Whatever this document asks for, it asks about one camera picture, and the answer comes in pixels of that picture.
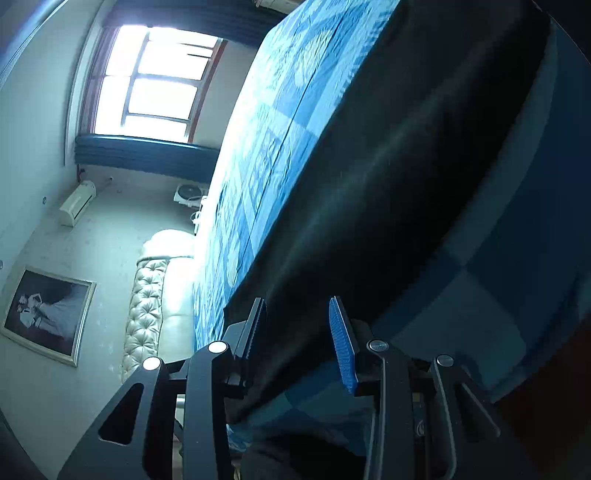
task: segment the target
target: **brown floor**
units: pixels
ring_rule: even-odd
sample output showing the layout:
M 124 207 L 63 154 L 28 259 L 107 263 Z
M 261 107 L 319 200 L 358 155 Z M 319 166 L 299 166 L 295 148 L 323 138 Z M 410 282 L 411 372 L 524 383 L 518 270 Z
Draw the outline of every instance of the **brown floor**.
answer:
M 591 316 L 533 377 L 496 404 L 541 473 L 587 448 L 591 429 Z M 563 480 L 578 478 L 563 476 Z

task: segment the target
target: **dark blue curtain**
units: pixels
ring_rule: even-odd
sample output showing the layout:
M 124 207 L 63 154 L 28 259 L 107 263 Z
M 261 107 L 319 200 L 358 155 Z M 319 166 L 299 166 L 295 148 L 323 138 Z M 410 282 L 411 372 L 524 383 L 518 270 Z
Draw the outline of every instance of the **dark blue curtain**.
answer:
M 106 26 L 173 27 L 258 48 L 285 14 L 257 8 L 252 0 L 118 0 Z
M 160 140 L 109 135 L 76 137 L 78 165 L 126 168 L 209 183 L 219 150 Z

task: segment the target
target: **gold picture frame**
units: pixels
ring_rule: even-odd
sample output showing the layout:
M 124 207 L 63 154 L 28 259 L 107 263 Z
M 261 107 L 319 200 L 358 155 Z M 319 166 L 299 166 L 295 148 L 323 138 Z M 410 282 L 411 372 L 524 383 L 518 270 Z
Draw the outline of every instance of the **gold picture frame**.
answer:
M 36 353 L 77 367 L 96 282 L 29 266 L 18 278 L 0 332 Z

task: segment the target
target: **blue gripper pad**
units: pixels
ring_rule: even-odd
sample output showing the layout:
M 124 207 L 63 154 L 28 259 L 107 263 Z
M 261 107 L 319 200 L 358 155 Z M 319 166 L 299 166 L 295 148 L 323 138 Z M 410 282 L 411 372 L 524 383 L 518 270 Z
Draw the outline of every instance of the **blue gripper pad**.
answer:
M 336 358 L 339 362 L 340 377 L 349 393 L 354 394 L 358 384 L 355 372 L 357 342 L 347 313 L 337 297 L 332 297 L 329 302 L 329 323 L 335 343 Z

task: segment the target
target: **black pants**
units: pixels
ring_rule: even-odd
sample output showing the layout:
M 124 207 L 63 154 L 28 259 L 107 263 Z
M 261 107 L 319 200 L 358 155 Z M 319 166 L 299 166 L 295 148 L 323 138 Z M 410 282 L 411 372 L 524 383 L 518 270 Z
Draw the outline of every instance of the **black pants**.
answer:
M 255 442 L 242 457 L 242 480 L 361 480 L 365 458 L 306 435 Z

